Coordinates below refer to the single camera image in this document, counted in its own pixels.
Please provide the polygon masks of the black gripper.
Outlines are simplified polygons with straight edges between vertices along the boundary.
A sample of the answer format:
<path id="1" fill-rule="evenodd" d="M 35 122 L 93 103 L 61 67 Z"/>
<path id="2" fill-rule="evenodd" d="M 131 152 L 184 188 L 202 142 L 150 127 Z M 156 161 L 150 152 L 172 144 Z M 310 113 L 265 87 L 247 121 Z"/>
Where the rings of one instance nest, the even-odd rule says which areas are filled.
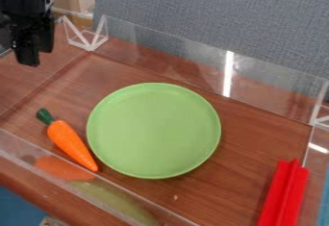
<path id="1" fill-rule="evenodd" d="M 0 0 L 0 22 L 8 27 L 16 60 L 27 66 L 40 65 L 39 45 L 43 52 L 52 51 L 52 3 L 52 0 Z"/>

